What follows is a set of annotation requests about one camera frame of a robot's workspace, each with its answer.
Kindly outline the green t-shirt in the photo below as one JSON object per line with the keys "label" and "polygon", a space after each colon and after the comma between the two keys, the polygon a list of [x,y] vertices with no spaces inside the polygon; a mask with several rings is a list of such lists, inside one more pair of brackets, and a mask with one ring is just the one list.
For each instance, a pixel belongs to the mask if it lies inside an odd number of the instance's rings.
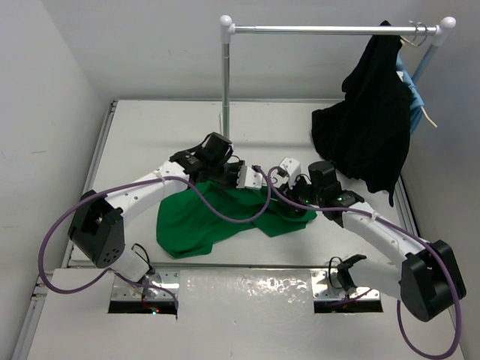
{"label": "green t-shirt", "polygon": [[[252,218],[267,200],[267,187],[261,190],[221,190],[212,182],[196,186],[208,203],[228,218]],[[174,259],[206,255],[214,244],[241,232],[258,229],[269,238],[303,230],[316,219],[314,211],[289,211],[273,194],[268,208],[249,223],[232,223],[214,214],[191,189],[169,196],[159,205],[156,242]]]}

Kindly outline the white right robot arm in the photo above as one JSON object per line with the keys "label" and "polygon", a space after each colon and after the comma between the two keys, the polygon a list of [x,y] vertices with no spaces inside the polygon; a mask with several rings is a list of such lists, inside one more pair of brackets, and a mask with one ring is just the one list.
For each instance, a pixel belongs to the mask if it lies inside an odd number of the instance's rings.
{"label": "white right robot arm", "polygon": [[362,196],[341,187],[335,168],[327,161],[309,165],[307,177],[291,157],[284,158],[280,168],[280,176],[286,179],[280,192],[290,207],[321,208],[327,219],[360,236],[389,260],[387,265],[376,265],[363,254],[340,260],[335,270],[327,273],[333,292],[350,295],[359,284],[385,290],[423,322],[466,296],[454,252],[447,243],[416,241],[388,226]]}

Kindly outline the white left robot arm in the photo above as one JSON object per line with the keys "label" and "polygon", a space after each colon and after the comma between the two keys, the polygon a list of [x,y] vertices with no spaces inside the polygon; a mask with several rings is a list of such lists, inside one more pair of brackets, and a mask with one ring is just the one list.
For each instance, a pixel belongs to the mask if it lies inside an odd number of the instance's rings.
{"label": "white left robot arm", "polygon": [[70,240],[97,268],[109,268],[129,281],[141,282],[152,267],[126,248],[125,227],[189,184],[215,182],[224,188],[240,188],[247,167],[243,160],[232,162],[232,155],[232,143],[213,132],[199,145],[176,152],[131,188],[85,193],[70,223]]}

